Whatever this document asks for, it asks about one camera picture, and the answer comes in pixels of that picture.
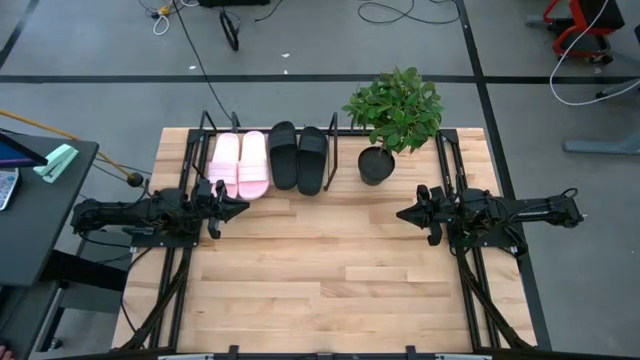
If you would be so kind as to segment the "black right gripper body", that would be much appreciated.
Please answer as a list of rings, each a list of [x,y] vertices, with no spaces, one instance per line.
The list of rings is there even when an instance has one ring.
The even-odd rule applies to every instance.
[[[419,210],[418,226],[421,229],[428,228],[430,234],[427,241],[430,246],[441,243],[443,230],[442,224],[451,219],[451,202],[442,187],[428,188],[421,184],[417,187],[417,205]]]

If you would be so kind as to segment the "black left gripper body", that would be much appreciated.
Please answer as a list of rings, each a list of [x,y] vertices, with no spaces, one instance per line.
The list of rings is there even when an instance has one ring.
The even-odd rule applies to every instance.
[[[223,200],[226,186],[223,180],[211,183],[207,178],[200,178],[192,190],[192,202],[197,216],[208,220],[207,230],[213,239],[221,237],[220,223],[224,220]]]

